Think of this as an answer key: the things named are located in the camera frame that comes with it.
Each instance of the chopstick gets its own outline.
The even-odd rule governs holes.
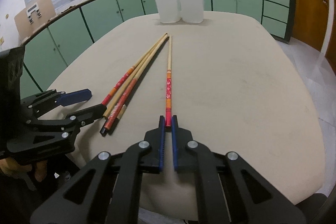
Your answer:
[[[130,74],[135,70],[135,68],[140,64],[140,62],[146,57],[146,55],[153,50],[156,44],[154,44],[125,74],[123,77],[120,78],[118,83],[114,86],[113,89],[109,92],[109,94],[106,95],[105,99],[101,102],[103,105],[107,106],[107,104],[110,102],[112,97],[115,95],[115,93],[118,91],[118,89],[121,87],[121,85],[125,82],[125,80],[130,76]]]
[[[169,37],[168,68],[167,68],[167,86],[166,86],[166,131],[171,130],[171,52],[172,41]]]
[[[129,83],[128,87],[126,88],[125,92],[123,95],[120,97],[118,103],[115,105],[113,108],[111,114],[109,115],[109,118],[105,122],[104,126],[101,128],[100,133],[105,136],[107,132],[110,131],[114,121],[116,120],[117,116],[119,115],[121,109],[123,108],[124,104],[126,103],[126,100],[128,97],[131,95],[130,98],[134,95],[138,85],[135,87],[135,84],[139,81],[141,82],[143,77],[142,73],[144,70],[147,68],[147,65],[150,63],[150,61],[153,59],[154,55],[159,51],[161,46],[164,45],[164,43],[167,41],[168,34],[165,34],[159,41],[154,50],[150,53],[149,57],[146,59],[146,61],[141,65],[140,69],[137,71],[135,74],[134,78],[131,80]]]
[[[164,34],[153,46],[152,48],[145,54],[145,57],[141,60],[141,62],[139,63],[139,65],[133,70],[133,72],[131,73],[131,75],[125,80],[125,82],[123,83],[123,85],[120,87],[120,89],[115,93],[113,99],[111,100],[110,104],[108,105],[106,111],[104,112],[103,116],[105,118],[108,118],[112,109],[114,108],[114,106],[116,105],[116,103],[118,102],[119,98],[122,96],[122,94],[124,93],[124,91],[126,90],[128,84],[132,81],[132,79],[134,78],[135,74],[138,72],[138,70],[140,69],[141,65],[145,63],[146,59],[148,58],[148,56],[151,54],[151,52],[154,50],[154,48],[157,46],[157,44],[159,43],[159,41],[161,41],[161,39],[167,34]]]

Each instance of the white plastic cup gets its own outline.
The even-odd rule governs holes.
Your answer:
[[[188,23],[201,23],[204,20],[204,0],[180,0],[181,17]]]
[[[174,23],[181,19],[179,0],[155,0],[162,23]]]

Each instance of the wall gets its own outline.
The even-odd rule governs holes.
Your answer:
[[[333,24],[334,24],[334,10],[335,10],[335,0],[329,0],[329,14],[328,14],[328,23],[327,23],[327,30],[325,32],[325,37],[321,49],[321,53],[323,55],[326,55],[329,41],[331,38],[331,33],[333,29]]]
[[[14,17],[25,7],[24,0],[0,0],[0,38],[3,37],[5,40],[1,45],[1,50],[19,45],[19,33]]]

